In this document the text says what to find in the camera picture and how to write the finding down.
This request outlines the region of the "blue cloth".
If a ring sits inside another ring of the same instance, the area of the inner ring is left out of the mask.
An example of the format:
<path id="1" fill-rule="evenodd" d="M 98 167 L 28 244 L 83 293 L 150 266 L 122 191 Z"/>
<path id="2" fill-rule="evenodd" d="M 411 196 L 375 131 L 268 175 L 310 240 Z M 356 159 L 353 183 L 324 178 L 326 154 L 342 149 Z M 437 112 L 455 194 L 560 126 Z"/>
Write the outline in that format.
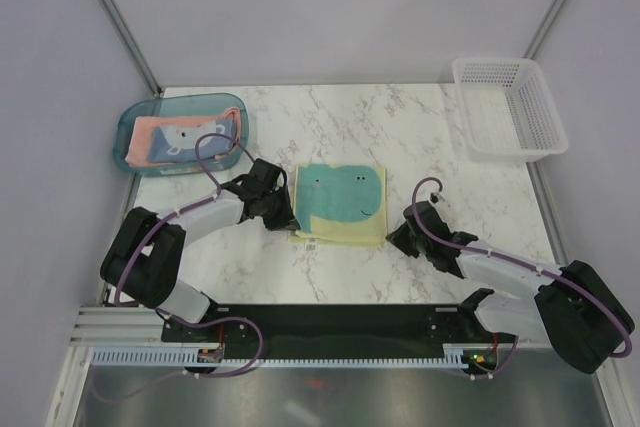
<path id="1" fill-rule="evenodd" d="M 152 131 L 147 160 L 152 163 L 184 163 L 197 160 L 196 142 L 204 135 L 216 133 L 199 144 L 202 158 L 228 153 L 233 147 L 232 139 L 237 133 L 236 123 L 231 119 L 211 120 L 194 127 L 162 125 Z"/>

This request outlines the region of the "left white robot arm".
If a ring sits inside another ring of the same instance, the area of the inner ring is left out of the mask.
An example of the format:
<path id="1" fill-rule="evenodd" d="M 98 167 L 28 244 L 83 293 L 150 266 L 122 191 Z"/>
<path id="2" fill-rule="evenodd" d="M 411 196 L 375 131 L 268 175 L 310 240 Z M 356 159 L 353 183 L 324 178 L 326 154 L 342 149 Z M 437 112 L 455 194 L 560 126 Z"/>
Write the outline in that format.
<path id="1" fill-rule="evenodd" d="M 100 267 L 100 277 L 134 302 L 181 319 L 197 341 L 213 338 L 219 318 L 214 301 L 179 279 L 183 251 L 218 230 L 260 218 L 268 231 L 299 228 L 286 172 L 257 159 L 247 174 L 216 187 L 204 198 L 164 214 L 143 207 L 124 218 Z"/>

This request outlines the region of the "yellow cloth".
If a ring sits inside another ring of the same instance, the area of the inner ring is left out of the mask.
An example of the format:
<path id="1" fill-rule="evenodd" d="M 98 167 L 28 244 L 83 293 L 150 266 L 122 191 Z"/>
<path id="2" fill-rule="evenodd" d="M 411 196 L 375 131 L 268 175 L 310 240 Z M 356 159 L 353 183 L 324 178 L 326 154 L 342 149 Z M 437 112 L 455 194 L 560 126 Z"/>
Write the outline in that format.
<path id="1" fill-rule="evenodd" d="M 373 217 L 356 223 L 314 219 L 311 234 L 301 233 L 299 229 L 295 232 L 295 236 L 300 239 L 314 239 L 318 242 L 337 245 L 378 246 L 384 243 L 387 236 L 386 170 L 381 167 L 371 167 L 384 171 L 383 203 Z M 295 207 L 295 184 L 293 207 Z"/>

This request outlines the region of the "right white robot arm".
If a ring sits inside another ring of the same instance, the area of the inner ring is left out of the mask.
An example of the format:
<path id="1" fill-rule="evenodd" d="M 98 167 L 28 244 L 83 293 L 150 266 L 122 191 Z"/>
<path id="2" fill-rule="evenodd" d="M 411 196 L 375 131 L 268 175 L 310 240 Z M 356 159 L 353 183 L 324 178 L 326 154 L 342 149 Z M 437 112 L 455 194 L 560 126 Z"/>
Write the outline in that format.
<path id="1" fill-rule="evenodd" d="M 403 216 L 388 242 L 410 257 L 425 256 L 442 273 L 487 285 L 456 319 L 465 339 L 500 333 L 546 344 L 586 374 L 630 353 L 635 323 L 591 265 L 535 262 L 496 250 L 450 230 L 428 201 Z"/>

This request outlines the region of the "pink towel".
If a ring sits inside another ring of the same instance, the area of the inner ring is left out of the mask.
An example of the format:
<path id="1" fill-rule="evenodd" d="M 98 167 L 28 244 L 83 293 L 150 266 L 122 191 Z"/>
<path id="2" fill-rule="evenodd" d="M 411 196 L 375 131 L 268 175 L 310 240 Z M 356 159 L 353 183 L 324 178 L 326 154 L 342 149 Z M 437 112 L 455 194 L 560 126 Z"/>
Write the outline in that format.
<path id="1" fill-rule="evenodd" d="M 231 119 L 236 123 L 237 133 L 234 140 L 238 141 L 242 134 L 242 111 L 237 106 L 225 109 L 218 115 L 197 115 L 197 116 L 177 116 L 177 117 L 138 117 L 133 126 L 133 133 L 129 143 L 128 152 L 124 158 L 125 162 L 131 167 L 157 167 L 160 165 L 178 164 L 178 163 L 152 163 L 147 160 L 147 155 L 151 145 L 152 131 L 155 127 L 162 125 L 178 125 L 182 127 L 194 127 L 211 120 Z M 222 155 L 213 158 L 221 159 L 228 155 L 231 150 Z"/>

